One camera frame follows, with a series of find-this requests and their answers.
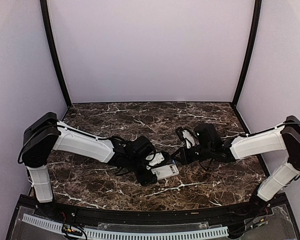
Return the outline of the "white remote control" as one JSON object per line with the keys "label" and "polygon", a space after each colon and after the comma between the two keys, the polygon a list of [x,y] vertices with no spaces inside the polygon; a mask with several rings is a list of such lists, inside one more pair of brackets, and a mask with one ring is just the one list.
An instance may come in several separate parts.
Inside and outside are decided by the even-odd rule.
{"label": "white remote control", "polygon": [[176,176],[180,173],[175,164],[153,168],[151,172],[156,175],[158,181]]}

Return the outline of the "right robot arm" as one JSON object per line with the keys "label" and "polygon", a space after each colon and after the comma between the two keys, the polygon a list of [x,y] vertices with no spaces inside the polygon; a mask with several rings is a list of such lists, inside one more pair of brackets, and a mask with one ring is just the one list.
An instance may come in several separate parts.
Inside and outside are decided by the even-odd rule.
{"label": "right robot arm", "polygon": [[256,133],[241,133],[221,139],[212,123],[201,123],[194,131],[179,127],[176,134],[185,143],[171,159],[187,165],[195,161],[232,163],[268,152],[287,151],[287,159],[256,189],[245,213],[256,217],[275,194],[300,176],[300,121],[293,115],[274,127]]}

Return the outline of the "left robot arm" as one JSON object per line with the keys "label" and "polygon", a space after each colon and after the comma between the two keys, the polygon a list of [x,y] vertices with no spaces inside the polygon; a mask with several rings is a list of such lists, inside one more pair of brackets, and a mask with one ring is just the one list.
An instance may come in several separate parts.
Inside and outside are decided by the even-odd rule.
{"label": "left robot arm", "polygon": [[28,127],[17,162],[26,166],[41,210],[50,218],[61,213],[55,203],[47,167],[51,151],[64,151],[85,156],[101,163],[127,169],[142,186],[158,181],[150,170],[147,157],[156,156],[156,149],[145,137],[125,140],[119,136],[100,137],[74,129],[48,112]]}

